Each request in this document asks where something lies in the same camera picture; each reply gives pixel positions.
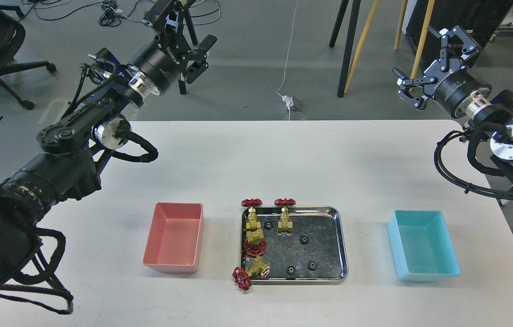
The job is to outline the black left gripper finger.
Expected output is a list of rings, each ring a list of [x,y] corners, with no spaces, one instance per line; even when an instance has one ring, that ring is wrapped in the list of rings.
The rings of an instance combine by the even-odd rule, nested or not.
[[[178,38],[178,69],[181,73],[179,85],[191,84],[208,68],[207,53],[217,42],[217,37],[207,35],[192,49],[184,36]]]
[[[144,24],[158,35],[182,31],[184,13],[188,9],[188,0],[157,0],[144,15]]]

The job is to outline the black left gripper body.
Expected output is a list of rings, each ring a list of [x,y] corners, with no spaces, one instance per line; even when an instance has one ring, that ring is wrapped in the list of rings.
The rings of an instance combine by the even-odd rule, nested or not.
[[[176,82],[180,93],[186,94],[184,56],[191,50],[184,36],[173,40],[157,36],[135,54],[128,62],[128,69],[133,77],[142,81],[148,93],[163,95]]]

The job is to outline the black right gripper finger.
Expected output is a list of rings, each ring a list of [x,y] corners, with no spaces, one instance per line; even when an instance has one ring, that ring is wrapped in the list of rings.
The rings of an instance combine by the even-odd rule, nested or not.
[[[437,77],[408,78],[400,69],[393,68],[398,77],[398,97],[416,110],[424,110],[428,100],[435,92],[435,85],[439,82]]]
[[[449,68],[451,59],[468,62],[471,58],[477,58],[482,50],[480,44],[458,25],[442,30],[436,30],[430,26],[428,31],[440,40],[438,62],[441,69]]]

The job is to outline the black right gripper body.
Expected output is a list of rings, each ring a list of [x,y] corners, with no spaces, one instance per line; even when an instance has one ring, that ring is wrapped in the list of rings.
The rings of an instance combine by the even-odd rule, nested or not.
[[[481,99],[486,99],[492,89],[489,83],[474,76],[461,59],[450,59],[446,71],[435,60],[424,71],[424,77],[435,79],[435,83],[424,86],[425,96],[437,102],[453,119],[474,118],[484,107]]]

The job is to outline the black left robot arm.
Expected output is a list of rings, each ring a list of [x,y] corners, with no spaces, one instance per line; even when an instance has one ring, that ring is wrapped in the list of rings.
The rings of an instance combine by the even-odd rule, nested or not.
[[[34,305],[71,314],[73,296],[55,272],[65,251],[65,236],[37,224],[56,204],[82,199],[101,189],[100,175],[111,158],[152,162],[157,149],[132,132],[121,114],[127,105],[140,108],[151,95],[163,95],[175,82],[180,93],[207,70],[207,52],[217,38],[197,40],[189,9],[192,0],[157,0],[143,23],[153,40],[122,64],[103,48],[82,67],[98,87],[74,96],[62,118],[37,134],[40,154],[0,183],[0,298],[30,302],[5,292],[59,296],[66,308]]]

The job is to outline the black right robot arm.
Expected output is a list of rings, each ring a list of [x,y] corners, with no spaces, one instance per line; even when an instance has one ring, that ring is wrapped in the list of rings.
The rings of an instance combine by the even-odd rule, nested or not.
[[[481,46],[462,27],[437,31],[428,28],[440,41],[439,58],[433,60],[420,77],[409,78],[399,69],[398,97],[417,110],[427,102],[437,102],[452,118],[467,117],[463,131],[449,132],[437,143],[434,165],[438,173],[466,193],[505,199],[513,202],[513,93],[505,90],[489,100],[491,85],[483,83],[469,72],[466,61],[481,50]],[[506,177],[509,190],[483,188],[452,174],[443,163],[442,150],[452,139],[468,144],[467,159],[480,173]]]

